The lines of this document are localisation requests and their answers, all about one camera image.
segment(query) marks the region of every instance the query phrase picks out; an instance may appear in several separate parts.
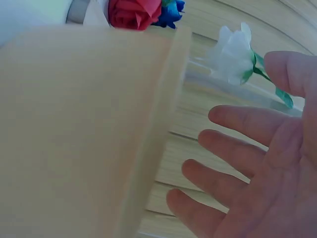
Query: hand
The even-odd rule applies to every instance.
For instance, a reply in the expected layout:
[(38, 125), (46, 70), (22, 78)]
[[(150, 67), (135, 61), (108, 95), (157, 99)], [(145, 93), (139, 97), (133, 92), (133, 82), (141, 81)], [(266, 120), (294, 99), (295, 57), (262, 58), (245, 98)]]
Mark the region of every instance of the hand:
[(229, 208), (200, 204), (180, 190), (167, 195), (171, 211), (199, 238), (317, 237), (317, 57), (291, 52), (265, 56), (280, 89), (306, 98), (302, 118), (250, 107), (218, 106), (209, 119), (268, 147), (268, 151), (218, 131), (199, 143), (249, 177), (247, 184), (194, 161), (184, 176)]

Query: red rose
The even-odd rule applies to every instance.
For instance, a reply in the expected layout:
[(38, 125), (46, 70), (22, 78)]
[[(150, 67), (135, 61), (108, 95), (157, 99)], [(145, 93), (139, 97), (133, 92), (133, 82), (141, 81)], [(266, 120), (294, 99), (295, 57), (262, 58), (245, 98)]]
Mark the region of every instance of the red rose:
[(108, 17), (112, 26), (144, 31), (161, 15), (161, 0), (110, 0)]

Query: green leaf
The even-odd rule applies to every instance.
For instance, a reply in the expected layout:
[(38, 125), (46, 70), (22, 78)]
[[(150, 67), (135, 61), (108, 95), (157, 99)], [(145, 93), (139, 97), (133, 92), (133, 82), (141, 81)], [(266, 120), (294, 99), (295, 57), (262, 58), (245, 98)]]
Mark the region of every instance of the green leaf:
[(253, 74), (253, 70), (245, 72), (242, 76), (241, 84), (245, 84), (246, 82), (248, 82), (252, 74)]
[(172, 2), (174, 2), (174, 0), (162, 0), (162, 6), (166, 7), (169, 4), (171, 4)]
[[(254, 66), (253, 67), (253, 72), (263, 76), (265, 79), (267, 79), (268, 81), (272, 82), (270, 80), (270, 78), (267, 76), (266, 71), (263, 68), (257, 68), (257, 67)], [(292, 100), (291, 96), (288, 93), (280, 90), (279, 88), (276, 88), (275, 94), (277, 95), (277, 97), (279, 97), (286, 104), (286, 106), (288, 108), (293, 108), (294, 103), (293, 103), (293, 100)]]
[(262, 67), (264, 67), (264, 58), (262, 56), (258, 55), (258, 53), (254, 52), (254, 51), (253, 51), (253, 53), (254, 53), (254, 55), (255, 55), (255, 57), (257, 59), (257, 62), (259, 62), (259, 64)]
[(265, 79), (267, 79), (268, 81), (272, 82), (270, 80), (270, 78), (267, 76), (266, 71), (263, 68), (257, 68), (255, 66), (253, 66), (253, 72), (256, 74), (261, 75), (262, 77), (264, 77)]
[(279, 88), (276, 88), (275, 94), (276, 94), (281, 100), (283, 100), (283, 102), (286, 104), (286, 106), (287, 106), (288, 108), (293, 108), (294, 103), (293, 103), (293, 100), (292, 100), (291, 96), (289, 96), (288, 93), (286, 93), (286, 92), (280, 90)]

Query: blue flower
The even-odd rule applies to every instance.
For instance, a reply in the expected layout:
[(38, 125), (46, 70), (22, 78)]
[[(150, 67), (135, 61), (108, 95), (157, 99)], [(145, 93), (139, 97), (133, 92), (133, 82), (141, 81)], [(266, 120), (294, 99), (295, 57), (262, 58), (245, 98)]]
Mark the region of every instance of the blue flower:
[(166, 27), (175, 29), (175, 21), (179, 21), (182, 18), (180, 12), (183, 12), (185, 2), (180, 0), (170, 0), (167, 6), (162, 5), (162, 13), (158, 17), (158, 22), (153, 23), (152, 25)]

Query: white flower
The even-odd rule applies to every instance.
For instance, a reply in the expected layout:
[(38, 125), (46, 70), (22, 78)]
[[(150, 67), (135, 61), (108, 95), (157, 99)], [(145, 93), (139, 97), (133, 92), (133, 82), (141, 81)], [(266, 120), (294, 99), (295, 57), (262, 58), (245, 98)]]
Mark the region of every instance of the white flower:
[(250, 42), (251, 30), (246, 23), (241, 23), (241, 31), (235, 32), (223, 26), (218, 43), (208, 55), (211, 76), (231, 84), (245, 83), (252, 75), (255, 60)]

